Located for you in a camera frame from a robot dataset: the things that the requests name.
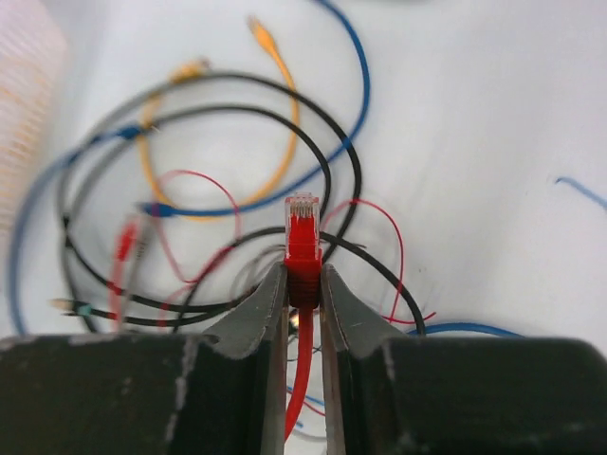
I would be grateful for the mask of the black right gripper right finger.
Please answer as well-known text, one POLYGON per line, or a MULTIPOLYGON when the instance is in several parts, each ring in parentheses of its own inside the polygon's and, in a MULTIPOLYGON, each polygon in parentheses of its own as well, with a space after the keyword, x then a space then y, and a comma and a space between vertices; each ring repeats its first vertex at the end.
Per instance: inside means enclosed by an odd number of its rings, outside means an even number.
POLYGON ((606 360, 555 337, 399 332, 321 274, 331 454, 602 454, 606 360))

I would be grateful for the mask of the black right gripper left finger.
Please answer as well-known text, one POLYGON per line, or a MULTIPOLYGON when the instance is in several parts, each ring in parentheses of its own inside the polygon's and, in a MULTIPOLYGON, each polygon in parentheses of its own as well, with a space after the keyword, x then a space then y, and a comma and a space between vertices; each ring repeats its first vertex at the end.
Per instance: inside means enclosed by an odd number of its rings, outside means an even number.
POLYGON ((286 271, 204 332, 9 337, 5 454, 280 454, 286 271))

